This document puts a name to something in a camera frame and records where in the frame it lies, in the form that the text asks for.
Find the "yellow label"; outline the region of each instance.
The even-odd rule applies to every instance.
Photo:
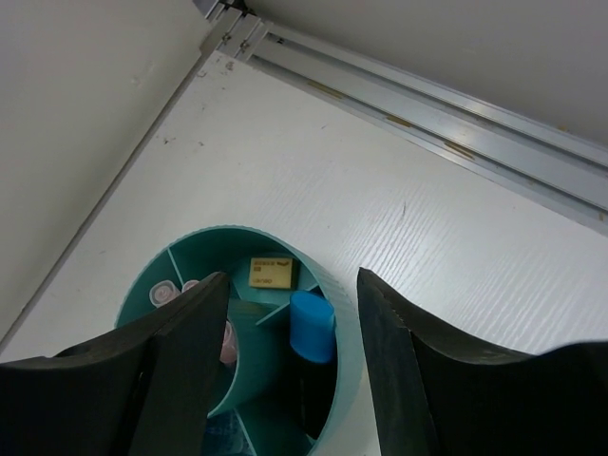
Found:
[[[295,265],[293,258],[251,258],[249,286],[291,290],[295,285]]]

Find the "white tabletop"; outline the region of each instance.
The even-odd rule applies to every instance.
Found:
[[[139,271],[199,228],[243,224],[314,258],[356,303],[359,266],[465,331],[526,352],[608,337],[608,239],[214,54],[1,360],[112,329]],[[369,380],[316,454],[378,455]]]

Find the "teal cylindrical bin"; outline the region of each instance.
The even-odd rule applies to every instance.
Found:
[[[299,260],[297,289],[322,293],[335,310],[338,374],[326,426],[316,443],[298,430],[281,409],[268,403],[276,372],[289,341],[281,339],[289,326],[291,291],[249,287],[252,257],[294,257]],[[171,280],[181,289],[188,280],[215,271],[232,279],[228,318],[237,336],[234,371],[221,366],[216,379],[210,416],[236,407],[249,443],[258,456],[303,455],[330,440],[347,416],[359,390],[364,366],[363,343],[357,311],[337,281],[319,264],[280,239],[242,226],[217,226],[185,236],[160,252],[132,285],[116,325],[122,326],[154,311],[149,291]]]

